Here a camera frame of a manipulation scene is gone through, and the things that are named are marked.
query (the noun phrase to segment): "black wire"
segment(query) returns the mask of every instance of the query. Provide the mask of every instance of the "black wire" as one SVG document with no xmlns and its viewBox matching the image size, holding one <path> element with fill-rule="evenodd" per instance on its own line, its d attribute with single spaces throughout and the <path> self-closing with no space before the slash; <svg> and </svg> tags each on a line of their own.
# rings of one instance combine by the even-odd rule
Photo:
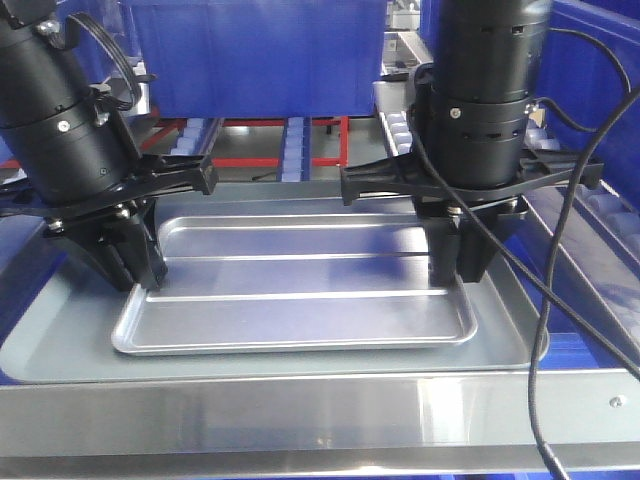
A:
<svg viewBox="0 0 640 480">
<path fill-rule="evenodd" d="M 605 137 L 605 135 L 611 130 L 611 128 L 616 124 L 616 122 L 622 117 L 622 115 L 633 105 L 635 101 L 640 98 L 640 86 L 633 89 L 630 93 L 625 95 L 625 98 L 620 103 L 618 107 L 609 115 L 606 122 L 598 129 L 597 133 L 591 138 L 589 144 L 585 148 L 584 152 L 580 155 L 576 166 L 571 173 L 571 178 L 569 180 L 569 184 L 567 185 L 567 190 L 564 197 L 564 202 L 562 203 L 562 209 L 560 210 L 560 215 L 558 217 L 558 222 L 556 223 L 556 228 L 554 230 L 553 236 L 551 238 L 551 244 L 549 246 L 549 251 L 547 253 L 546 266 L 545 266 L 545 285 L 552 289 L 553 287 L 553 278 L 556 268 L 556 262 L 558 259 L 558 253 L 560 251 L 560 239 L 562 234 L 564 233 L 565 227 L 567 225 L 569 214 L 571 212 L 571 207 L 573 205 L 573 201 L 576 196 L 576 192 L 578 190 L 578 185 L 580 184 L 580 178 L 584 173 L 584 169 L 587 165 L 589 157 L 593 155 L 596 148 Z M 544 337 L 544 331 L 549 322 L 549 314 L 551 312 L 551 303 L 548 298 L 544 298 L 542 302 L 542 308 L 540 312 L 540 320 L 538 322 L 538 327 L 536 330 L 535 343 L 534 348 L 531 352 L 531 363 L 529 365 L 529 381 L 528 381 L 528 406 L 529 406 L 529 417 L 531 420 L 531 430 L 536 437 L 536 443 L 542 445 L 542 448 L 548 450 L 549 452 L 553 452 L 551 447 L 546 444 L 543 439 L 542 431 L 540 429 L 540 424 L 538 421 L 538 415 L 536 411 L 536 401 L 535 401 L 535 392 L 536 392 L 536 379 L 539 367 L 539 359 L 541 355 L 542 349 L 542 339 Z M 559 461 L 556 461 L 555 464 L 562 468 Z"/>
<path fill-rule="evenodd" d="M 142 98 L 142 89 L 140 88 L 139 82 L 143 80 L 148 81 L 150 78 L 136 77 L 133 68 L 129 64 L 120 46 L 111 38 L 109 32 L 91 18 L 89 14 L 78 12 L 69 15 L 66 21 L 65 37 L 61 34 L 54 34 L 49 37 L 49 42 L 54 48 L 59 50 L 75 48 L 80 41 L 79 27 L 84 28 L 115 63 L 131 95 L 130 101 L 123 101 L 108 94 L 99 96 L 99 100 L 117 110 L 131 110 Z"/>
<path fill-rule="evenodd" d="M 607 121 L 598 129 L 598 133 L 594 135 L 594 137 L 589 142 L 587 148 L 580 154 L 576 162 L 576 166 L 572 172 L 570 187 L 571 190 L 567 192 L 568 197 L 565 197 L 565 201 L 563 203 L 562 212 L 565 210 L 570 211 L 573 198 L 575 197 L 575 191 L 577 189 L 578 182 L 584 168 L 589 161 L 589 158 L 593 155 L 596 147 L 600 144 L 604 136 L 611 130 L 613 125 L 620 119 L 620 117 L 631 107 L 631 105 L 640 97 L 640 87 L 634 89 L 630 94 L 626 95 L 623 102 L 615 109 L 615 111 L 609 116 Z M 536 289 L 538 289 L 545 298 L 545 301 L 550 304 L 554 304 L 558 307 L 562 312 L 564 312 L 574 323 L 576 323 L 582 330 L 584 330 L 591 338 L 593 338 L 598 344 L 600 344 L 605 350 L 607 350 L 611 355 L 622 365 L 624 368 L 638 381 L 640 381 L 640 367 L 638 367 L 633 360 L 631 360 L 624 352 L 620 351 L 613 343 L 611 343 L 606 337 L 604 337 L 597 329 L 595 329 L 589 322 L 587 322 L 581 315 L 579 315 L 575 310 L 573 310 L 566 302 L 564 302 L 561 298 L 559 298 L 545 283 L 543 283 L 534 273 L 532 273 L 523 263 L 518 259 L 477 217 L 477 215 L 471 210 L 471 208 L 466 204 L 466 202 L 460 197 L 460 195 L 452 189 L 446 180 L 442 178 L 442 176 L 438 173 L 438 171 L 434 168 L 433 164 L 429 160 L 427 152 L 424 148 L 424 145 L 418 140 L 420 137 L 416 133 L 415 125 L 413 122 L 412 115 L 407 115 L 407 122 L 409 124 L 409 129 L 413 135 L 413 138 L 416 139 L 414 141 L 414 151 L 417 151 L 420 158 L 422 159 L 425 168 L 428 173 L 432 176 L 432 178 L 440 185 L 440 187 L 447 193 L 447 195 L 455 201 L 464 214 L 471 220 L 476 229 L 487 239 L 489 240 L 497 250 L 502 253 L 502 255 L 518 270 L 520 270 L 524 276 L 533 284 Z M 564 225 L 560 224 L 556 228 L 556 232 L 562 234 L 562 230 L 564 229 Z M 561 235 L 554 234 L 554 239 L 552 239 L 552 246 L 555 242 L 560 241 Z M 539 357 L 541 354 L 541 345 L 542 339 L 544 338 L 544 332 L 546 329 L 546 323 L 543 324 L 544 321 L 544 311 L 541 313 L 541 321 L 538 322 L 538 327 L 536 330 L 535 343 L 534 348 L 532 350 L 532 360 L 531 365 L 534 368 L 534 376 L 533 376 L 533 384 L 530 383 L 529 386 L 535 387 L 535 380 L 539 362 Z M 634 354 L 640 357 L 640 347 L 633 346 Z M 542 457 L 545 466 L 549 469 L 549 471 L 554 475 L 556 479 L 566 479 L 569 478 L 564 472 L 562 465 L 560 464 L 558 458 L 553 453 L 550 445 L 544 441 L 542 437 L 539 423 L 537 422 L 537 412 L 536 412 L 536 404 L 535 397 L 533 397 L 533 402 L 529 403 L 530 412 L 533 411 L 534 415 L 530 419 L 532 420 L 532 431 L 534 432 L 534 438 L 536 440 L 536 446 Z"/>
<path fill-rule="evenodd" d="M 607 59 L 613 65 L 613 68 L 616 70 L 616 73 L 618 74 L 618 77 L 620 78 L 620 83 L 622 83 L 622 88 L 624 90 L 624 93 L 631 92 L 631 80 L 629 79 L 629 75 L 627 74 L 627 72 L 626 72 L 624 66 L 622 65 L 622 62 L 620 61 L 620 59 L 616 56 L 615 53 L 613 53 L 613 50 L 611 50 L 607 45 L 605 45 L 603 42 L 601 42 L 597 38 L 595 38 L 595 37 L 593 37 L 593 36 L 591 36 L 591 35 L 589 35 L 587 33 L 581 32 L 579 30 L 571 30 L 571 29 L 567 29 L 567 28 L 550 28 L 549 30 L 552 31 L 552 32 L 564 33 L 564 34 L 567 34 L 567 35 L 573 35 L 573 36 L 576 36 L 578 38 L 581 38 L 582 40 L 586 40 L 587 42 L 589 42 L 592 45 L 594 45 L 598 50 L 600 50 L 602 53 L 604 53 L 604 55 L 607 57 Z M 573 128 L 574 130 L 577 130 L 579 132 L 585 132 L 585 133 L 596 133 L 598 131 L 597 128 L 585 127 L 584 125 L 581 125 L 578 122 L 576 122 L 552 98 L 540 97 L 540 98 L 536 99 L 536 102 L 537 103 L 541 103 L 541 104 L 546 105 L 547 107 L 549 107 L 549 109 L 551 109 L 556 115 L 558 115 L 558 118 L 560 118 L 560 120 L 565 125 L 567 125 L 570 128 Z"/>
<path fill-rule="evenodd" d="M 604 53 L 605 56 L 609 59 L 609 61 L 612 63 L 613 68 L 615 68 L 616 73 L 618 74 L 618 77 L 620 77 L 620 82 L 622 83 L 622 88 L 624 89 L 624 92 L 625 93 L 631 92 L 631 80 L 629 79 L 629 75 L 624 69 L 624 66 L 622 66 L 622 63 L 620 62 L 620 59 L 616 56 L 616 54 L 613 53 L 613 50 L 607 47 L 603 42 L 601 42 L 595 37 L 592 37 L 587 33 L 581 32 L 580 30 L 572 30 L 569 28 L 550 28 L 549 31 L 556 32 L 556 33 L 564 33 L 567 35 L 573 35 L 574 37 L 578 37 L 578 38 L 581 38 L 582 40 L 586 40 L 591 45 L 596 47 L 598 50 Z"/>
<path fill-rule="evenodd" d="M 549 107 L 556 115 L 558 115 L 558 118 L 562 120 L 562 123 L 570 128 L 573 128 L 574 130 L 585 133 L 596 133 L 598 131 L 597 128 L 585 127 L 584 125 L 580 125 L 573 118 L 571 118 L 567 112 L 560 108 L 560 105 L 558 105 L 553 98 L 536 98 L 536 103 L 541 103 L 542 105 L 546 105 L 547 107 Z"/>
</svg>

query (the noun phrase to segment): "bolt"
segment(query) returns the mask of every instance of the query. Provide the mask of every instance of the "bolt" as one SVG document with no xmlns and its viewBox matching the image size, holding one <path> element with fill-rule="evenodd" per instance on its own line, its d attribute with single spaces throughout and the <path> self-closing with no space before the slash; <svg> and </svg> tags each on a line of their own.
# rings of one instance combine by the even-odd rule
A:
<svg viewBox="0 0 640 480">
<path fill-rule="evenodd" d="M 616 395 L 611 400 L 609 400 L 609 405 L 611 405 L 611 408 L 620 408 L 625 403 L 627 403 L 627 397 L 625 397 L 624 395 Z"/>
<path fill-rule="evenodd" d="M 121 218 L 122 220 L 126 220 L 131 217 L 131 212 L 128 208 L 126 208 L 121 203 L 116 205 L 118 211 L 116 212 L 116 217 Z"/>
<path fill-rule="evenodd" d="M 101 127 L 105 123 L 109 121 L 109 112 L 102 112 L 96 116 L 96 121 L 94 122 L 96 127 Z"/>
<path fill-rule="evenodd" d="M 58 122 L 58 130 L 61 132 L 68 132 L 71 129 L 71 124 L 66 120 L 60 120 Z"/>
<path fill-rule="evenodd" d="M 49 230 L 54 233 L 60 233 L 64 231 L 64 223 L 59 218 L 54 218 L 50 222 L 47 223 Z"/>
<path fill-rule="evenodd" d="M 457 217 L 459 215 L 462 215 L 462 208 L 458 207 L 457 205 L 449 205 L 447 207 L 447 213 L 452 217 Z"/>
<path fill-rule="evenodd" d="M 43 37 L 48 37 L 60 32 L 60 22 L 57 20 L 45 20 L 36 25 L 36 31 Z"/>
<path fill-rule="evenodd" d="M 528 103 L 526 107 L 524 107 L 525 115 L 529 115 L 533 112 L 537 112 L 540 107 L 537 103 Z"/>
</svg>

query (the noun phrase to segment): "red metal bar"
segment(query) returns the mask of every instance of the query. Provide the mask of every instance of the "red metal bar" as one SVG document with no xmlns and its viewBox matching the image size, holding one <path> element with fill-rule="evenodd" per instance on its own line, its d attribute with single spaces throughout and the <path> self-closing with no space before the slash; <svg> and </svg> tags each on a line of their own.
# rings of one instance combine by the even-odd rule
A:
<svg viewBox="0 0 640 480">
<path fill-rule="evenodd" d="M 283 126 L 283 120 L 227 120 L 225 127 L 269 127 Z M 349 117 L 339 119 L 313 120 L 315 126 L 340 125 L 340 155 L 338 157 L 317 157 L 311 160 L 315 167 L 346 167 L 349 162 Z M 213 164 L 218 168 L 224 167 L 277 167 L 280 160 L 273 157 L 252 158 L 215 158 Z"/>
<path fill-rule="evenodd" d="M 349 117 L 340 117 L 340 161 L 338 165 L 346 167 L 349 163 Z"/>
<path fill-rule="evenodd" d="M 174 130 L 180 130 L 184 128 L 185 125 L 187 124 L 187 121 L 183 118 L 179 118 L 179 119 L 172 120 L 168 123 L 159 122 L 159 124 L 162 125 L 161 130 L 154 133 L 149 138 L 147 138 L 144 142 L 142 142 L 142 145 L 140 146 L 140 148 L 143 151 L 149 150 L 151 147 L 156 145 L 160 140 L 165 138 L 167 135 L 171 134 Z"/>
<path fill-rule="evenodd" d="M 11 158 L 0 165 L 0 168 L 20 168 L 20 164 L 15 158 Z"/>
<path fill-rule="evenodd" d="M 284 120 L 225 120 L 225 127 L 282 127 L 284 126 Z"/>
<path fill-rule="evenodd" d="M 342 118 L 318 118 L 313 120 L 313 126 L 315 127 L 327 127 L 329 125 L 340 125 Z M 284 126 L 284 120 L 277 119 L 246 119 L 246 120 L 225 120 L 225 127 L 282 127 Z"/>
<path fill-rule="evenodd" d="M 217 168 L 223 167 L 277 167 L 277 158 L 214 158 L 213 164 Z"/>
</svg>

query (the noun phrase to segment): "metal baking tray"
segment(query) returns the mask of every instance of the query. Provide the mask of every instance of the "metal baking tray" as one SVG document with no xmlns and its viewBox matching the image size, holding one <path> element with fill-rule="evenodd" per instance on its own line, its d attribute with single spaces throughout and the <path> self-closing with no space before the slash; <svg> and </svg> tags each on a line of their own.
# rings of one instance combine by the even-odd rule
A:
<svg viewBox="0 0 640 480">
<path fill-rule="evenodd" d="M 218 185 L 211 197 L 179 194 L 162 198 L 156 213 L 158 224 L 166 226 L 162 230 L 165 232 L 172 219 L 212 215 L 376 214 L 391 215 L 407 223 L 399 217 L 413 215 L 413 205 L 410 198 L 389 197 L 359 200 L 345 207 L 337 182 L 252 183 Z M 344 242 L 351 241 L 350 235 L 343 238 Z M 163 243 L 167 240 L 170 239 L 162 238 Z M 34 252 L 43 248 L 44 240 L 39 238 L 38 242 L 32 246 L 31 254 L 24 252 L 26 258 L 35 258 Z M 99 275 L 68 259 L 46 281 L 0 347 L 0 374 L 24 383 L 73 383 L 439 374 L 526 368 L 537 312 L 506 262 L 497 256 L 481 282 L 464 284 L 463 288 L 477 318 L 478 330 L 457 346 L 128 355 L 113 348 L 111 342 L 128 294 L 114 291 Z"/>
<path fill-rule="evenodd" d="M 123 353 L 435 347 L 477 330 L 460 282 L 430 285 L 413 215 L 180 217 L 159 238 L 169 273 L 133 289 Z"/>
</svg>

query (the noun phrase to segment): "cylindrical housing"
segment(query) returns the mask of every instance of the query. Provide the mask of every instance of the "cylindrical housing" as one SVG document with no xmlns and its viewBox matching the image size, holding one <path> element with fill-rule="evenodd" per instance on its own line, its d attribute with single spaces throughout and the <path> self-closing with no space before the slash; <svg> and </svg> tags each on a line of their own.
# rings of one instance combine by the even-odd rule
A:
<svg viewBox="0 0 640 480">
<path fill-rule="evenodd" d="M 53 48 L 34 24 L 13 26 L 0 17 L 0 134 L 35 191 L 61 205 L 113 187 L 132 159 L 111 122 L 96 121 L 74 54 Z"/>
<path fill-rule="evenodd" d="M 552 0 L 441 0 L 435 89 L 476 103 L 533 93 Z"/>
<path fill-rule="evenodd" d="M 433 82 L 416 108 L 429 157 L 456 187 L 517 173 L 552 0 L 441 0 Z"/>
</svg>

